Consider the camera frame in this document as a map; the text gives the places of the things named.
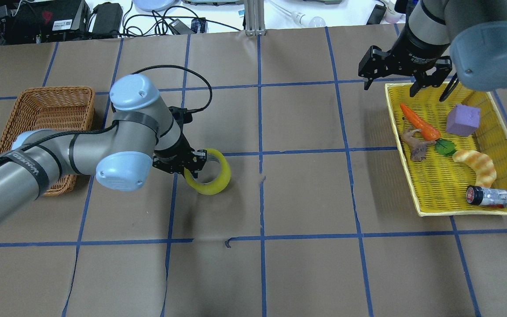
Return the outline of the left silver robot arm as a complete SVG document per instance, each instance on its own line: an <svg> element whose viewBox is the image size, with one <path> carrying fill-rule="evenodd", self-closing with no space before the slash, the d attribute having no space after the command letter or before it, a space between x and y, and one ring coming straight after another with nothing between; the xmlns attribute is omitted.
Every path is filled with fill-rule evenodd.
<svg viewBox="0 0 507 317"><path fill-rule="evenodd" d="M0 154L0 225L66 175L92 175L129 192L143 187L153 167L171 174L203 169L207 151L195 150L183 133L185 116L195 110L168 107L143 70L115 82L110 100L108 128L25 132Z"/></svg>

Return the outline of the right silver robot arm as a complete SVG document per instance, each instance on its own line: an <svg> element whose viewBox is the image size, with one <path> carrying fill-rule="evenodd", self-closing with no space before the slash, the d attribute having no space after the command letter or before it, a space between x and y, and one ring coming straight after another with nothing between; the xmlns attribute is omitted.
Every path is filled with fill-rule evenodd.
<svg viewBox="0 0 507 317"><path fill-rule="evenodd" d="M478 92L507 88L507 0L397 0L406 24L392 48L372 45L358 66L364 89L390 75L412 76L414 97L453 77L439 100L458 84Z"/></svg>

